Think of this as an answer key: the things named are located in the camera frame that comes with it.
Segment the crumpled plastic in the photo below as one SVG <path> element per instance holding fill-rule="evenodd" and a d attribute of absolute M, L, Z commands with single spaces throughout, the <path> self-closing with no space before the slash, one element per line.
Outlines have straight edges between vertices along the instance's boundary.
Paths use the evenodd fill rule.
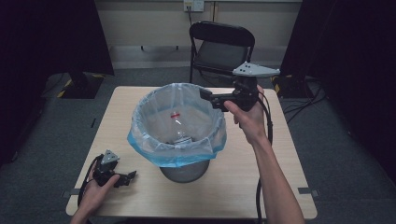
<path fill-rule="evenodd" d="M 159 167 L 181 167 L 215 159 L 224 149 L 227 133 L 224 113 L 201 99 L 202 87 L 173 83 L 150 92 L 134 109 L 128 142 L 136 152 Z M 192 142 L 172 142 L 170 115 L 180 113 Z"/>

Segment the plastic bottle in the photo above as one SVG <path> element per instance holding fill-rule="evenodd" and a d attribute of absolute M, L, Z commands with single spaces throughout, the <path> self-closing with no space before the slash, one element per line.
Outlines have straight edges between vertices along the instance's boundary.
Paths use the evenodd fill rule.
<path fill-rule="evenodd" d="M 180 120 L 180 113 L 177 111 L 172 112 L 171 119 L 171 132 L 173 132 L 171 143 L 174 145 L 191 143 L 191 137 L 186 135 L 185 126 Z"/>

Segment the hand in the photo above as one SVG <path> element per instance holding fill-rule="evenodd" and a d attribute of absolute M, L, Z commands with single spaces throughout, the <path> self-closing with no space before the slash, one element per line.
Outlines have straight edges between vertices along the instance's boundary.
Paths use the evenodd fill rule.
<path fill-rule="evenodd" d="M 113 175 L 105 185 L 100 187 L 92 177 L 95 164 L 90 170 L 89 179 L 91 181 L 85 188 L 83 198 L 77 212 L 73 215 L 71 223 L 85 223 L 87 219 L 102 205 L 106 195 L 120 178 L 119 175 Z"/>
<path fill-rule="evenodd" d="M 257 85 L 259 92 L 264 93 L 261 86 Z M 233 114 L 233 121 L 235 124 L 239 123 L 239 127 L 245 133 L 247 141 L 253 145 L 257 139 L 266 137 L 264 127 L 263 109 L 259 102 L 248 111 L 243 111 L 231 101 L 224 102 L 224 106 Z"/>

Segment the black chair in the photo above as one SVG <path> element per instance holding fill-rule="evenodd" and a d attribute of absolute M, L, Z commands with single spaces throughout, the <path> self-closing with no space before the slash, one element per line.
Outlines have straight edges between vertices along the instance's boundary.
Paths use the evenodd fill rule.
<path fill-rule="evenodd" d="M 213 21 L 198 21 L 190 27 L 191 65 L 202 71 L 232 75 L 233 70 L 244 62 L 250 62 L 254 48 L 254 35 L 244 27 Z M 201 40 L 198 49 L 196 40 Z"/>

